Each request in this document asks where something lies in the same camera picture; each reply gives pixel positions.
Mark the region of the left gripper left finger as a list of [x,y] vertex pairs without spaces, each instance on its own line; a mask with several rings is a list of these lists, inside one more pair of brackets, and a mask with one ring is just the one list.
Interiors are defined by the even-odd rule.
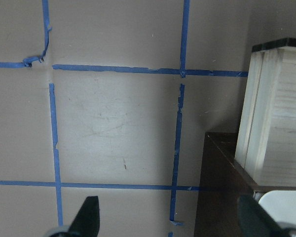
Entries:
[[98,196],[87,197],[71,223],[70,237],[97,237],[100,229]]

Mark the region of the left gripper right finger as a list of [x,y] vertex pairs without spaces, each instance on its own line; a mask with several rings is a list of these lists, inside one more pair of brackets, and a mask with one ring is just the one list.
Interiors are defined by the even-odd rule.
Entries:
[[289,237],[251,196],[242,195],[237,201],[237,216],[245,237]]

